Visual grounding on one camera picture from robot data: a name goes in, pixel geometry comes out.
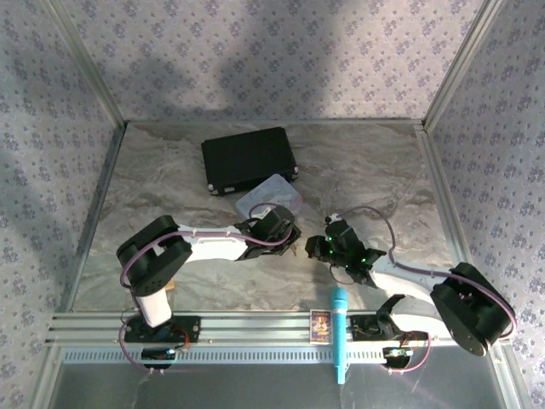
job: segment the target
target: black bracket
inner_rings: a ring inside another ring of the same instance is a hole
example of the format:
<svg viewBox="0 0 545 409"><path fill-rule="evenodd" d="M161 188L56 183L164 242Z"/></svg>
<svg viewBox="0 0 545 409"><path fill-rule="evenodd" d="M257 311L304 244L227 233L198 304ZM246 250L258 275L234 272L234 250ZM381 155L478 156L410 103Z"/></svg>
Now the black bracket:
<svg viewBox="0 0 545 409"><path fill-rule="evenodd" d="M307 240L305 251L308 257L344 268L355 283L376 288L369 272L373 263L386 252L365 248L353 228L343 219L331 222L325 233L327 237L312 236Z"/></svg>
<svg viewBox="0 0 545 409"><path fill-rule="evenodd" d="M352 339L357 341L402 341L407 333L401 331L390 318L392 309L405 296L394 295L376 311L376 314L350 315ZM426 334L417 336L417 340L426 340Z"/></svg>
<svg viewBox="0 0 545 409"><path fill-rule="evenodd" d="M127 323L126 343L196 343L201 332L201 318L197 315L174 315L164 324L150 328L142 316Z"/></svg>
<svg viewBox="0 0 545 409"><path fill-rule="evenodd" d="M235 224L234 227L242 234L267 242L281 241L289 235L283 244L274 247L258 245L246 240L248 250L238 259L239 261L265 254L282 256L301 237L301 230L295 225L295 217L283 206L276 206L262 219L249 219Z"/></svg>
<svg viewBox="0 0 545 409"><path fill-rule="evenodd" d="M481 284L509 305L471 264L461 262L450 272ZM502 307L456 277L435 285L430 296L452 338L471 354L484 356L511 323Z"/></svg>
<svg viewBox="0 0 545 409"><path fill-rule="evenodd" d="M178 230L172 216L161 216L119 246L116 252L119 262L125 266L129 260L153 240ZM158 255L150 249L130 268L127 278L137 297L149 296L162 288L174 277L192 254L191 245L181 236L166 239L158 244L164 252Z"/></svg>

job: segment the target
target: wall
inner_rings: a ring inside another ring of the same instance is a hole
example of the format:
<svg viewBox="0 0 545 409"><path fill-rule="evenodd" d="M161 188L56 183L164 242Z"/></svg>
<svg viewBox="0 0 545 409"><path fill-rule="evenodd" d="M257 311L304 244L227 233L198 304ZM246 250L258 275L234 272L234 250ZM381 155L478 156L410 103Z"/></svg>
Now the wall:
<svg viewBox="0 0 545 409"><path fill-rule="evenodd" d="M545 4L509 1L433 130L476 263L515 306L545 407Z"/></svg>
<svg viewBox="0 0 545 409"><path fill-rule="evenodd" d="M32 395L112 138L40 2L0 2L0 407Z"/></svg>
<svg viewBox="0 0 545 409"><path fill-rule="evenodd" d="M65 0L128 120L422 118L482 0Z"/></svg>

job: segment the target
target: robotic arm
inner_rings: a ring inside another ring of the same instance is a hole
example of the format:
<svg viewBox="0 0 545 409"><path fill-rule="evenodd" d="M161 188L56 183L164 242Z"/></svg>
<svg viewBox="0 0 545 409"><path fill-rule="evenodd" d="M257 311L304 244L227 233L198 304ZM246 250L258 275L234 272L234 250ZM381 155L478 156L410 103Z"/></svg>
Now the robotic arm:
<svg viewBox="0 0 545 409"><path fill-rule="evenodd" d="M190 228L177 225L171 216L161 216L118 248L123 266L121 284L130 288L146 323L156 328L172 317L164 287L183 264L281 256L301 236L294 221L282 206L263 219L249 219L227 228Z"/></svg>
<svg viewBox="0 0 545 409"><path fill-rule="evenodd" d="M326 236L307 240L308 256L345 268L355 283L394 294L375 316L351 317L352 328L373 329L360 340L399 339L421 331L452 337L482 356L510 324L514 326L513 309L474 266L461 262L447 270L400 263L392 251L366 248L337 215L326 223ZM215 229L179 226L171 216L161 216L119 247L121 285L130 289L143 316L141 324L151 330L150 339L164 339L162 330L175 328L164 287L184 263L282 255L300 236L294 216L282 206L262 219Z"/></svg>
<svg viewBox="0 0 545 409"><path fill-rule="evenodd" d="M365 248L338 215L326 223L327 237L308 239L308 256L345 268L355 283L396 294L377 314L382 330L450 336L468 352L483 356L514 325L513 309L471 264L461 262L447 270L397 262L391 251L387 255Z"/></svg>

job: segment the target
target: gray marble table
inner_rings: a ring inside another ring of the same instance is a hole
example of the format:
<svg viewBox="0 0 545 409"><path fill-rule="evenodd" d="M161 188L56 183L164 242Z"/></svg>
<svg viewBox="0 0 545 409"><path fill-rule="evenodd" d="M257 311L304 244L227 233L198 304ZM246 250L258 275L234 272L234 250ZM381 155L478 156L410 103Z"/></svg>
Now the gray marble table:
<svg viewBox="0 0 545 409"><path fill-rule="evenodd" d="M383 210L406 261L449 266L450 257L431 183L412 127L380 124L130 125L115 165L100 221L83 269L74 310L130 307L121 288L115 251L158 216L213 228L238 222L234 202L243 194L209 195L200 143L273 126L286 128L300 176L293 187L304 205L297 217L301 239L282 257L247 262L205 261L184 266L170 295L177 310L308 310L328 308L337 285L323 263L307 258L306 239L324 233L324 217L356 205ZM367 245L386 250L384 222L352 214L349 223ZM338 279L350 281L341 271ZM346 286L350 308L378 308L382 291Z"/></svg>

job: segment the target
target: purple cable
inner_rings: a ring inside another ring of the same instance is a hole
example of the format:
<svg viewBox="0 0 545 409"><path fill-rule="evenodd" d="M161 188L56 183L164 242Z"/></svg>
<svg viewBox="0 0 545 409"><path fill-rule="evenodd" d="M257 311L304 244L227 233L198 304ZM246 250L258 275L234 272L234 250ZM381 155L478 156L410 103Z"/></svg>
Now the purple cable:
<svg viewBox="0 0 545 409"><path fill-rule="evenodd" d="M366 206L366 205L360 205L360 206L353 207L352 209L343 211L339 215L339 217L343 217L346 214L351 213L351 212L353 212L355 210L359 210L359 209L374 211L387 224L388 230L390 231L390 236L392 237L392 247L390 247L390 250L388 250L388 257L390 258L390 261L392 262L392 264L394 266L402 268L403 270L406 270L406 271L410 271L410 272L415 273L415 274L435 275L435 276L438 276L438 277L446 277L446 278L449 278L449 279L457 279L458 281L461 281L462 283L471 285L474 289L480 291L481 293L486 295L489 299L491 299L493 302L495 302L497 305L499 305L503 309L503 311L505 311L505 314L507 314L507 316L511 320L511 328L505 334L502 334L499 337L499 339L505 339L505 338L511 337L511 335L516 331L516 329L517 329L517 317L515 317L513 311L511 310L511 307L509 307L509 305L506 302L504 302L500 297L498 297L496 294L494 294L492 291L488 290L487 288L483 287L481 284L476 283L472 279L466 279L465 277L462 277L462 276L459 276L459 275L456 275L456 274L443 273L443 272L437 272L437 271L431 271L431 270L424 270L422 268L414 268L414 267L406 266L401 262L396 262L394 257L393 257L393 251L395 250L396 241L395 241L395 234L393 233L392 224L390 223L390 221L386 218L386 216L384 216L384 214L380 210L375 209L374 207L370 207L370 206Z"/></svg>
<svg viewBox="0 0 545 409"><path fill-rule="evenodd" d="M422 365L424 365L424 362L427 361L427 358L429 357L429 353L432 352L432 338L427 334L427 347L426 347L426 353L424 354L424 357L420 362L418 362L416 365L411 366L410 368L406 369L396 369L396 368L388 368L389 371L392 372L411 372L415 371L416 369L420 368Z"/></svg>
<svg viewBox="0 0 545 409"><path fill-rule="evenodd" d="M250 236L246 236L244 234L241 234L241 233L216 233L216 232L180 232L180 231L177 231L177 232L173 232L173 233L168 233L168 234L165 234L164 236L161 236L159 237L158 239L155 239L153 240L151 243L148 243L147 245L145 245L144 247L142 247L140 250L138 250L136 252L136 254L134 256L131 257L131 259L129 260L129 262L127 262L127 264L125 264L123 266L123 271L121 272L121 275L119 276L119 283L121 284L122 287L124 288L128 288L128 289L131 289L131 286L126 284L125 283L125 279L127 278L127 273L129 272L130 268L133 267L133 264L135 264L135 262L140 259L140 257L142 257L144 255L144 253L146 253L147 251L149 251L154 245L158 245L159 243L161 243L162 241L165 241L166 239L170 239L171 237L184 237L184 236L190 236L190 237L234 237L236 239L242 239L242 240L247 240L247 241L251 241L252 243L256 243L258 245L265 245L266 247L274 247L276 245L281 245L283 243L285 243L291 236L291 230L288 234L286 234L286 237L284 237L283 239L281 239L280 241L263 241L263 240L258 240L258 239L254 239Z"/></svg>
<svg viewBox="0 0 545 409"><path fill-rule="evenodd" d="M252 208L248 211L248 218L249 219L252 218L252 213L254 212L254 210L257 209L260 206L274 206L274 207L277 207L277 206L279 206L279 204L278 203L273 203L273 202L261 202L261 203L258 203L258 204L254 204L252 206Z"/></svg>
<svg viewBox="0 0 545 409"><path fill-rule="evenodd" d="M127 347L125 346L125 341L123 339L125 337L125 331L127 330L127 324L129 323L129 321L131 321L133 318L136 318L136 317L140 317L140 314L131 315L122 323L121 328L119 328L119 333L118 333L119 347L123 351L123 355L125 355L125 358L127 358L127 361L133 364L133 366L140 369L141 371L151 372L150 368L146 368L142 364L139 364L132 356L130 356L130 353L127 350Z"/></svg>

